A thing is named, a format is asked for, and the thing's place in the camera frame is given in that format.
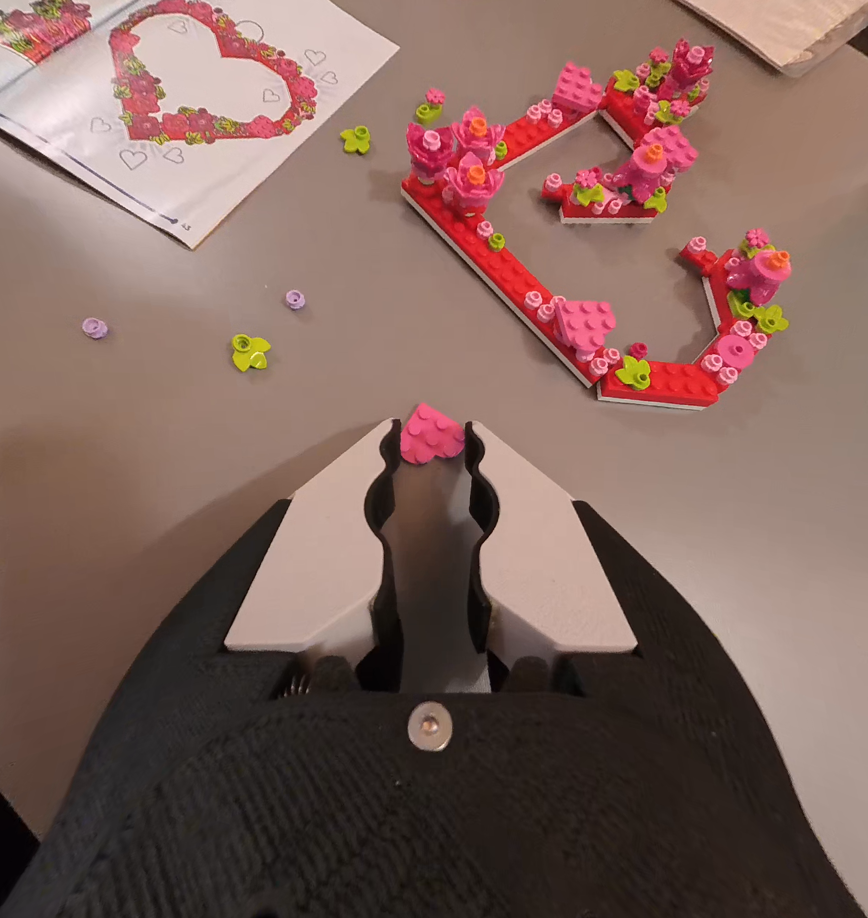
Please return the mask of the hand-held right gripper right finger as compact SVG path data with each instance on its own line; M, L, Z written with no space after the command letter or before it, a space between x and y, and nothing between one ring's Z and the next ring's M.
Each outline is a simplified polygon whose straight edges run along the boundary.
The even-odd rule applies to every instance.
M465 426L467 620L487 690L576 692L575 672L633 660L637 638L575 499L479 421Z

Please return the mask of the red lego heart frame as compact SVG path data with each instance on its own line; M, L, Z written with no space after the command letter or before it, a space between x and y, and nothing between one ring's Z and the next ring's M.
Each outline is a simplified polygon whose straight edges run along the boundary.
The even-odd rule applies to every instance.
M680 258L701 278L714 338L691 363L652 361L643 343L610 347L612 306L552 293L510 252L486 210L511 165L601 117L629 158L615 171L582 169L570 182L549 174L541 199L568 226L652 224L667 211L675 179L697 160L682 123L707 98L714 54L712 45L681 39L672 52L655 48L635 69L614 71L604 86L569 62L552 96L506 126L470 107L448 128L414 118L406 130L403 198L601 401L683 410L716 404L789 327L775 300L792 274L789 252L760 228L721 255L703 237L690 239Z

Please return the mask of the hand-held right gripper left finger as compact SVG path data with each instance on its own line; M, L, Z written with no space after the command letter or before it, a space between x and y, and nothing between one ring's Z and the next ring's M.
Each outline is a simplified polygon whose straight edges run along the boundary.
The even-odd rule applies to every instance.
M399 419L385 419L298 488L225 638L231 651L276 651L311 666L340 656L366 689L397 691L404 636L392 550Z

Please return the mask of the lego instruction booklet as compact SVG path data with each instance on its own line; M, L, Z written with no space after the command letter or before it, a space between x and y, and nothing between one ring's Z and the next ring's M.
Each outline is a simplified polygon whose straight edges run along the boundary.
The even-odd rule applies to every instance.
M396 52L326 1L0 2L0 131L193 250Z

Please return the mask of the clear bag with printed sheets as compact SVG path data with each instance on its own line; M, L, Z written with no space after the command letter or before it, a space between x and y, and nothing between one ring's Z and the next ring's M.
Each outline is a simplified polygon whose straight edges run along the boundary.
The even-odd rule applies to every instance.
M868 1L681 1L680 6L793 78L868 27Z

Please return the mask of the pink heart lego piece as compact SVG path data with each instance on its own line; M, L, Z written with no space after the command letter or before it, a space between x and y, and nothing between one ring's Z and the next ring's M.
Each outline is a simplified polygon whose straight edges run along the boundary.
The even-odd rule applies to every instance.
M402 459L425 465L434 458L449 459L463 452L463 426L427 403L420 403L401 431Z

